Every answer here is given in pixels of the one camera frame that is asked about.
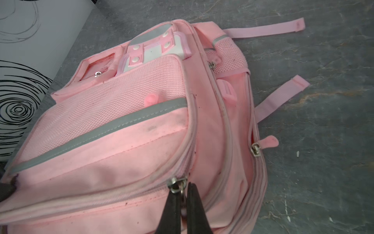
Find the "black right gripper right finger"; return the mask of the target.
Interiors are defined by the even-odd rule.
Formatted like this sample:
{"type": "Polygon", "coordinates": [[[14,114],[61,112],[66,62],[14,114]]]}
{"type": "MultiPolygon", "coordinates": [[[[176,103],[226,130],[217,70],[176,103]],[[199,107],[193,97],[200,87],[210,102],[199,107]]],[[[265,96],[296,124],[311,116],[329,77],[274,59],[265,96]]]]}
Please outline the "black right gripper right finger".
{"type": "Polygon", "coordinates": [[[188,184],[187,192],[187,233],[213,234],[196,184],[188,184]]]}

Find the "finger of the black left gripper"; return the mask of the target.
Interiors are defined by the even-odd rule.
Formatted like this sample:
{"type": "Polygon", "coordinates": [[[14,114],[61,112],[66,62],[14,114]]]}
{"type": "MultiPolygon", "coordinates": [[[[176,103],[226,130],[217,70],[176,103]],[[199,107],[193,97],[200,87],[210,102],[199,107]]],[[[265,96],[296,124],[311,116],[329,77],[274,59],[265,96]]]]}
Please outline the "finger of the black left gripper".
{"type": "Polygon", "coordinates": [[[0,202],[8,199],[17,190],[17,175],[14,176],[9,183],[1,183],[0,202]]]}

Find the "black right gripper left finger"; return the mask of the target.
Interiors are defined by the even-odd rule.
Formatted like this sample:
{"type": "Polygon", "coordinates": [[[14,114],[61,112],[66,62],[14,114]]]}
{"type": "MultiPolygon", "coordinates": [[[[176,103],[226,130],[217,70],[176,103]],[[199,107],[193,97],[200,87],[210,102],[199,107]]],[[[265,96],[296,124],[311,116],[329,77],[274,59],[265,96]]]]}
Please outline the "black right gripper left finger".
{"type": "Polygon", "coordinates": [[[155,234],[181,234],[181,192],[169,192],[155,234]]]}

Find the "pink student backpack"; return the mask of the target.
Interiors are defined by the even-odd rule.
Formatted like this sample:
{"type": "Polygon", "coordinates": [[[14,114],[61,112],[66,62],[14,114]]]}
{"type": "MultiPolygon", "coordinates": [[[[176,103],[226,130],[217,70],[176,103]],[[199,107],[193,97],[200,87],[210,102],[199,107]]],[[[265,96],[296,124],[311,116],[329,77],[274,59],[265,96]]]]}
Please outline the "pink student backpack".
{"type": "Polygon", "coordinates": [[[52,93],[1,179],[3,234],[154,234],[170,191],[187,234],[194,183],[214,234],[249,234],[267,187],[258,124],[309,86],[295,76],[255,105],[235,39],[300,32],[176,19],[84,59],[52,93]]]}

